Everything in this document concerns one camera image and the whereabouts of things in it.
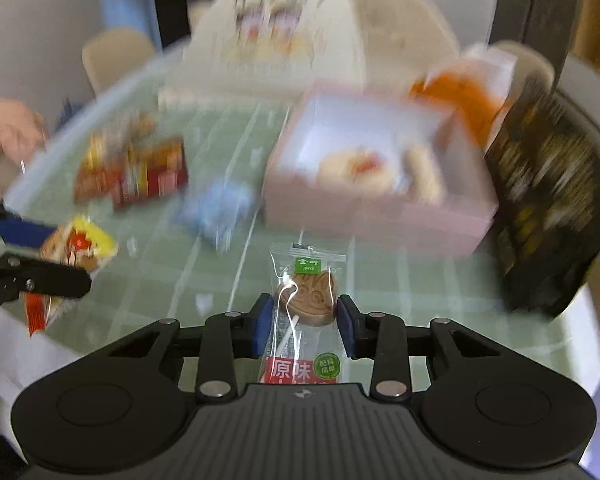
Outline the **person's hand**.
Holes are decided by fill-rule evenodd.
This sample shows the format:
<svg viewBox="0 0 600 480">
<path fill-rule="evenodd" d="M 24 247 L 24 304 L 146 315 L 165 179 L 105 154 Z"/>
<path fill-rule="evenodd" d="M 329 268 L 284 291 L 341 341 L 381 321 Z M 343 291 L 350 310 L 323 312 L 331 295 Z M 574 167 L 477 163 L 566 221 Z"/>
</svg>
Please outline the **person's hand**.
<svg viewBox="0 0 600 480">
<path fill-rule="evenodd" d="M 45 150 L 48 133 L 44 117 L 18 100 L 0 99 L 0 158 L 18 170 Z"/>
</svg>

